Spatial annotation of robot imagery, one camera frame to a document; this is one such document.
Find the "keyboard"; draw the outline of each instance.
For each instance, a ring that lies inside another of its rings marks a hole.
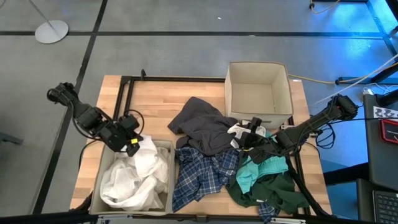
[[[373,191],[374,217],[378,223],[398,224],[398,194]]]

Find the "teal shirt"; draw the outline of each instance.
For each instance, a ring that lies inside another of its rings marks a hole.
[[[248,162],[250,159],[250,156],[248,156],[244,163]],[[245,194],[250,191],[250,188],[258,178],[267,174],[279,174],[285,171],[287,171],[286,158],[272,156],[261,164],[257,165],[250,162],[240,168],[236,174],[236,181],[238,182],[242,193]]]

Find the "red device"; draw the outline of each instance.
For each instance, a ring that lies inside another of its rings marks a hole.
[[[387,142],[398,144],[398,122],[390,119],[380,120],[381,138]]]

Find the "clothing pile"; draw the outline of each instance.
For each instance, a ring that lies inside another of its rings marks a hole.
[[[168,125],[174,134],[187,135],[176,143],[180,170],[173,194],[174,212],[220,192],[224,185],[237,204],[258,205],[264,223],[280,210],[294,213],[298,207],[308,206],[304,196],[294,190],[284,157],[270,157],[257,165],[248,156],[250,149],[239,148],[242,133],[251,132],[247,124],[224,117],[199,98],[187,101]],[[266,136],[266,129],[259,126],[256,134]]]
[[[116,160],[103,174],[100,195],[110,207],[127,211],[164,208],[158,194],[168,192],[170,154],[156,147],[150,136],[142,137],[133,157],[115,153]]]

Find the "gray concrete floor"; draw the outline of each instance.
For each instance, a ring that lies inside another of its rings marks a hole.
[[[92,31],[101,5],[100,0],[34,2],[49,19],[64,20],[72,31]],[[387,4],[384,0],[371,2],[389,32],[397,22]],[[316,9],[330,4],[316,3]],[[308,5],[307,0],[114,0],[108,2],[99,30],[379,32],[365,4],[341,3],[319,15],[312,14]],[[41,23],[26,0],[6,1],[0,8],[0,31],[34,31]],[[59,43],[42,45],[33,36],[0,35],[0,131],[25,140],[22,146],[0,144],[0,216],[31,212],[65,112],[64,107],[47,101],[45,94],[59,82],[75,82],[89,38],[68,36]],[[391,41],[398,47],[398,41]],[[104,75],[138,75],[142,68],[157,76],[225,77],[230,61],[263,60],[282,62],[294,75],[333,81],[340,76],[365,75],[391,57],[378,37],[99,36],[80,99],[95,105]],[[304,81],[304,87],[311,105],[344,86]],[[356,86],[345,94],[361,104],[362,89]],[[311,106],[310,112],[317,113],[324,106]],[[363,122],[340,123],[335,131],[334,148],[321,150],[324,170],[368,160]],[[68,210],[84,144],[85,139],[70,126],[44,212]],[[352,205],[339,192],[329,189],[333,212],[355,218],[352,212],[339,209]]]

